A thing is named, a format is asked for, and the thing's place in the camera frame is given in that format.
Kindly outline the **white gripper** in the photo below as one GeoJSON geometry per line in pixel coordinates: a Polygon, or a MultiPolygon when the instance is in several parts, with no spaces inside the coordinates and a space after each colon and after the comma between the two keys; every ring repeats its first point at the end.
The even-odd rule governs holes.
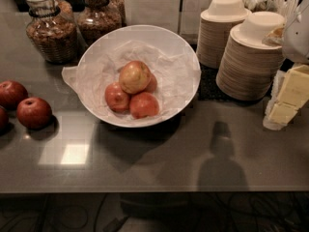
{"type": "Polygon", "coordinates": [[[288,18],[282,44],[283,55],[294,64],[273,79],[263,126],[280,131],[309,101],[309,0],[302,0],[288,18]]]}

